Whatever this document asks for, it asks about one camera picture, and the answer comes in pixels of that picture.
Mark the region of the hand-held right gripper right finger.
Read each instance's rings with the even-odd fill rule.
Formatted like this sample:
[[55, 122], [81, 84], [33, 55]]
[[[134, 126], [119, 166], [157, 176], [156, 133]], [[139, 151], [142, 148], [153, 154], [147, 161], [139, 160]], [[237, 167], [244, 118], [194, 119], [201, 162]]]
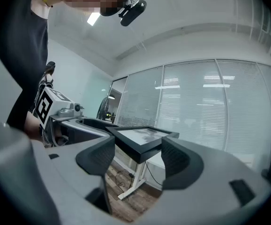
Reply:
[[235, 156], [176, 138], [162, 139], [166, 178], [136, 225], [244, 225], [271, 185]]

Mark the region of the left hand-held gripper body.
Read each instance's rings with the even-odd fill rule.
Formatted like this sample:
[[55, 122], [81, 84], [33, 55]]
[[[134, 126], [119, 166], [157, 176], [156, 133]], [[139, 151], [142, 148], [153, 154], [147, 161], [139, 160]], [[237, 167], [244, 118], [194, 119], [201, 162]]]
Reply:
[[37, 99], [35, 112], [40, 120], [40, 134], [44, 144], [57, 147], [53, 124], [82, 117], [83, 107], [63, 93], [46, 86]]

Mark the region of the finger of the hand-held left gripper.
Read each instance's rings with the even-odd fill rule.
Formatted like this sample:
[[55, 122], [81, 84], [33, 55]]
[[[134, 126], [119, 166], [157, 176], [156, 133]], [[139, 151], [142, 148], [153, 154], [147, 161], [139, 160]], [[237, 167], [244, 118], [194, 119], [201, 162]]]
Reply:
[[97, 130], [91, 127], [82, 126], [76, 120], [60, 122], [61, 133], [68, 139], [66, 145], [86, 142], [101, 137], [111, 136], [109, 132]]
[[108, 132], [108, 127], [110, 128], [118, 128], [119, 126], [112, 124], [111, 122], [98, 120], [94, 118], [79, 118], [76, 120], [76, 123], [82, 126], [91, 127], [97, 130]]

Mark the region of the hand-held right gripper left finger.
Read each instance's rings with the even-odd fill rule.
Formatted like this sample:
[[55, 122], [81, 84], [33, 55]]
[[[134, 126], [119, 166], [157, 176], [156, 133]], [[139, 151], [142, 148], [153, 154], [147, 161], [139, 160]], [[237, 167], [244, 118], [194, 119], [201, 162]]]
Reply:
[[40, 141], [31, 141], [41, 178], [57, 208], [61, 225], [115, 225], [112, 216], [85, 200], [102, 179], [88, 175], [75, 161], [80, 151], [104, 140], [101, 137], [49, 149]]

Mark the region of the person's left forearm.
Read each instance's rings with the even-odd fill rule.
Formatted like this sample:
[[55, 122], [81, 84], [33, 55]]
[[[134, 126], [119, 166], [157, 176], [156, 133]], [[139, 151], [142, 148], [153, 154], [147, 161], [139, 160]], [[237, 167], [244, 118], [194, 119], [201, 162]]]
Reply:
[[24, 124], [24, 132], [32, 140], [43, 141], [40, 132], [40, 121], [29, 111]]

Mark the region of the black standing fan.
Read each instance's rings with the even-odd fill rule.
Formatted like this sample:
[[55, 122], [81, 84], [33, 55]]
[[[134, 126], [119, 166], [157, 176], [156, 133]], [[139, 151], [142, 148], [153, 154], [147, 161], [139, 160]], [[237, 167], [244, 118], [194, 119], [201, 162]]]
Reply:
[[107, 118], [113, 117], [114, 113], [109, 112], [109, 97], [105, 97], [98, 109], [98, 113], [96, 115], [96, 118], [99, 120], [106, 120]]

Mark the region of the white vented cabinet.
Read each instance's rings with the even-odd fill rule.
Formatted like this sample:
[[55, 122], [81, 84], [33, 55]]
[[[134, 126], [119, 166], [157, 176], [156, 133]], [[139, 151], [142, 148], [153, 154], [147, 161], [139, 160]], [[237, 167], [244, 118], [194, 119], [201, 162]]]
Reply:
[[240, 154], [238, 158], [241, 162], [243, 162], [249, 168], [251, 169], [254, 168], [254, 160], [255, 160], [254, 154]]

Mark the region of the person's black shirt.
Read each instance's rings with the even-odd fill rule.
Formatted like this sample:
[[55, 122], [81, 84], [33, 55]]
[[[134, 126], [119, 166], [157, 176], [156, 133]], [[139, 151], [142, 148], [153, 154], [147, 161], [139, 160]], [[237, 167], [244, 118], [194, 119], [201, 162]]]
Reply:
[[0, 0], [0, 60], [22, 92], [7, 123], [24, 129], [48, 56], [47, 20], [31, 10], [31, 0]]

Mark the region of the white window blinds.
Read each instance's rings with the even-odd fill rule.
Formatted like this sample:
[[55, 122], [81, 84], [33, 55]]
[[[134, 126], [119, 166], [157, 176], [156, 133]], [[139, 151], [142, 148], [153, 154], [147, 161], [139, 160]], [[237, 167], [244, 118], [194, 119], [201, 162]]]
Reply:
[[238, 158], [255, 171], [271, 154], [271, 66], [243, 60], [196, 60], [128, 76], [116, 122], [155, 126]]

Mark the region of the ceiling light panel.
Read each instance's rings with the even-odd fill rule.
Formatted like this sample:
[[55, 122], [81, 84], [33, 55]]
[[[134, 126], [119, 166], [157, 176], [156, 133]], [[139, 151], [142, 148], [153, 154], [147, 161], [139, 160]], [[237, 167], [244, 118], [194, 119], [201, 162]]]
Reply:
[[93, 12], [90, 14], [87, 23], [91, 26], [93, 26], [95, 24], [95, 22], [98, 20], [98, 18], [100, 17], [100, 13], [98, 12]]

